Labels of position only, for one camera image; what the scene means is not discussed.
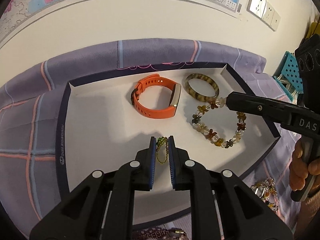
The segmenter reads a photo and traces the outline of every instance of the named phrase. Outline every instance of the white wall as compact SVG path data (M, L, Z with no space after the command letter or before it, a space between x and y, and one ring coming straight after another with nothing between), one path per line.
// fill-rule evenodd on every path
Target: white wall
M277 32L242 9L241 20L184 0L87 0L50 13L0 49L0 85L41 61L89 45L126 39L176 38L217 42L267 59L273 74L314 20L311 0L268 0L282 20Z

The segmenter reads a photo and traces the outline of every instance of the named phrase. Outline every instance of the white circular cap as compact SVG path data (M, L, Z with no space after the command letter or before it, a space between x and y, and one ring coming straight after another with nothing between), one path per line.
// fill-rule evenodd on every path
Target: white circular cap
M195 166L195 162L193 160L187 160L184 164L188 167Z
M223 174L223 176L230 178L232 176L232 171L225 170L225 171L223 171L222 174Z
M94 178L100 178L100 177L102 176L102 172L101 172L101 171L94 171L94 172L92 173L92 176L93 176Z
M138 161L130 162L130 166L133 167L133 168L139 167L139 165L140 165L140 162L138 162Z

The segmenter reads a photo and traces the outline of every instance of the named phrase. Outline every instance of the electrical outlet panel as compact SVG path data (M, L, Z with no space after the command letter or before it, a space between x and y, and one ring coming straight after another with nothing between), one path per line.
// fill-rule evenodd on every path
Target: electrical outlet panel
M273 29L275 32L277 31L278 29L278 26L280 24L280 21L281 21L281 17L280 15L275 11L274 15L273 15L273 18L272 18L272 21L271 21L271 29Z
M267 0L249 0L247 10L274 31L278 29L281 17Z
M271 22L274 14L275 14L275 9L272 7L272 5L269 2L267 2L262 15L262 21L264 21L267 25L271 26Z
M258 16L260 19L263 16L267 0L249 0L248 11Z

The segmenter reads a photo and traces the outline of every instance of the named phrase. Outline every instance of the human hand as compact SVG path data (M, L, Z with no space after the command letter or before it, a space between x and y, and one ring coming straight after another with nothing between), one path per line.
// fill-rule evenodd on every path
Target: human hand
M292 162L290 163L289 184L293 191L302 190L305 185L305 179L308 174L317 175L316 180L311 188L315 190L320 186L320 159L313 161L307 166L301 159L302 145L301 140L298 140L294 146L292 153Z

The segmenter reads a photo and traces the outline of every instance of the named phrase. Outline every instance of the white tray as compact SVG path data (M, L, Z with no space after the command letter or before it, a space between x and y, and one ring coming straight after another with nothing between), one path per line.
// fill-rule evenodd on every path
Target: white tray
M180 69L157 72L183 84L191 73L203 73L215 80L220 96L232 91L244 92L226 68ZM247 115L244 136L238 144L223 149L211 144L191 125L192 115L203 103L181 90L180 102L173 118L156 120L140 115L131 105L130 95L143 77L152 73L106 79L77 87L71 95L65 121L65 158L68 185L73 190L92 171L110 172L135 158L139 150L149 147L150 138L174 136L175 145L188 151L189 157L207 169L230 169L240 176L254 165L276 141L262 117ZM192 80L200 93L213 95L206 82ZM166 108L171 91L163 87L147 88L140 103L149 108ZM210 110L202 121L231 139L237 128L236 113L225 106ZM189 192L175 192L170 181L169 163L156 163L153 189L135 193L133 224L167 217L190 207Z

